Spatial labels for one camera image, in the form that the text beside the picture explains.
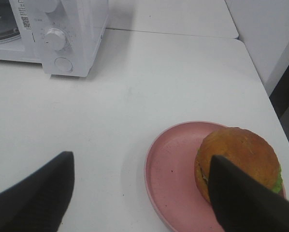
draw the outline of microwave dial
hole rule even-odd
[[[40,11],[51,13],[58,7],[59,0],[35,0],[35,4]]]
[[[66,47],[66,34],[57,28],[51,28],[45,32],[44,44],[52,50],[59,51]]]

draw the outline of white table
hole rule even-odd
[[[265,138],[289,199],[289,144],[245,46],[122,30],[106,31],[88,78],[0,61],[0,192],[70,150],[75,188],[60,232],[167,232],[145,190],[145,156],[161,131],[192,120]]]
[[[224,0],[109,0],[109,28],[237,38]]]

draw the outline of microwave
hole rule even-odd
[[[108,0],[0,0],[0,60],[87,76],[107,19]]]

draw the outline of qr code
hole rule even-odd
[[[22,18],[22,22],[25,28],[30,28],[30,24],[29,24],[29,18],[28,17],[21,17]]]

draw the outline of burger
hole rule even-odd
[[[281,167],[273,148],[249,130],[228,127],[206,136],[195,159],[196,185],[208,202],[208,179],[213,155],[224,156],[266,188],[282,193]]]

